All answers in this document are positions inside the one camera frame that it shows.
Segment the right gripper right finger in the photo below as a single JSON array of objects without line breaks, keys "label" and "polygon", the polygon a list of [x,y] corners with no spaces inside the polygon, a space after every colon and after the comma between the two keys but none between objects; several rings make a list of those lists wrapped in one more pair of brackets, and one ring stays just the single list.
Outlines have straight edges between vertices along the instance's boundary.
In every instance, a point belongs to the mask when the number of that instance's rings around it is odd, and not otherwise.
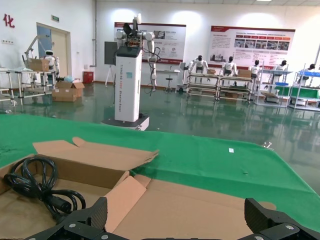
[{"label": "right gripper right finger", "polygon": [[252,231],[245,240],[318,240],[320,233],[309,229],[282,211],[267,209],[254,198],[244,200],[244,219]]}]

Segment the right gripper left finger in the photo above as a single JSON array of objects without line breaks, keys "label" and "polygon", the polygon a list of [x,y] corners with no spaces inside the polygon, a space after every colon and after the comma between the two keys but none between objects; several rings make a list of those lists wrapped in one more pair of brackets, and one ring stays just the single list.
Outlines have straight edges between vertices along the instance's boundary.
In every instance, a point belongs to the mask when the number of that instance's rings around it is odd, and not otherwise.
[{"label": "right gripper left finger", "polygon": [[100,197],[91,207],[75,210],[59,224],[28,236],[28,240],[97,240],[106,233],[108,201]]}]

